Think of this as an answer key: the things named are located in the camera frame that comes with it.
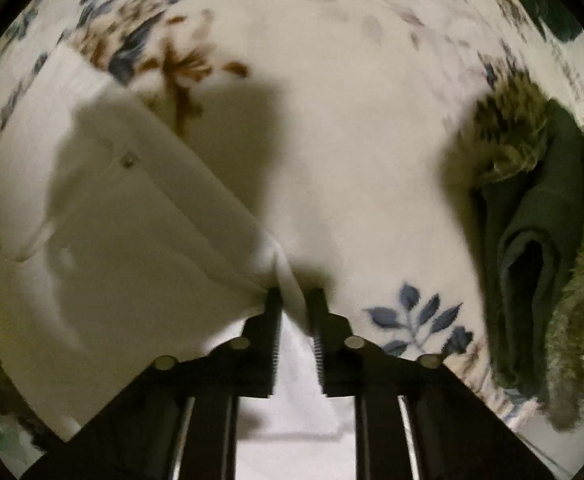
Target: green towel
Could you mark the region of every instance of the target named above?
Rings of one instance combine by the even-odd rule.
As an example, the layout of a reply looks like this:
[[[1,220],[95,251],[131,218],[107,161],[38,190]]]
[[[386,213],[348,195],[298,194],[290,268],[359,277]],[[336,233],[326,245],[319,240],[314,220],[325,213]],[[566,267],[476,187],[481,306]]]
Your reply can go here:
[[[584,140],[556,101],[546,106],[550,144],[530,173],[480,188],[486,324],[496,381],[545,397],[544,340],[570,277],[584,224]]]

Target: folded white fabric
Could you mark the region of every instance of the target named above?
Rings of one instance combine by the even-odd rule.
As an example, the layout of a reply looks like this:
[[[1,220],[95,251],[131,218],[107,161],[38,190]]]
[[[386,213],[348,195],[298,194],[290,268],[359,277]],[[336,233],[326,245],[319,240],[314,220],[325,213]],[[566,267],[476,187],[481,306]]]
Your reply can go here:
[[[0,357],[69,438],[152,359],[206,354],[278,284],[278,243],[137,97],[61,46],[0,139]],[[289,316],[275,395],[250,434],[334,438],[311,340]]]

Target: screw head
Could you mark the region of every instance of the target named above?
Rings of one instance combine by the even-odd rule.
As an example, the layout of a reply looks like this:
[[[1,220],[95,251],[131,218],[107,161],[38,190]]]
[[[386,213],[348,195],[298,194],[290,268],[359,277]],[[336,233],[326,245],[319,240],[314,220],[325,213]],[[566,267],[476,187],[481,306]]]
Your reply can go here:
[[[245,350],[251,343],[246,337],[235,337],[230,339],[230,348],[232,350]]]
[[[421,366],[429,368],[430,370],[436,370],[441,364],[443,364],[441,356],[436,354],[423,354],[417,359],[417,362]]]
[[[350,350],[358,350],[365,346],[365,339],[359,337],[358,335],[351,335],[345,339],[345,346]]]
[[[137,158],[136,155],[132,152],[127,152],[125,155],[121,157],[121,166],[123,166],[126,170],[129,170],[132,166],[136,164]]]
[[[171,355],[161,355],[154,360],[154,368],[166,372],[177,363],[178,360],[176,357],[172,357]]]

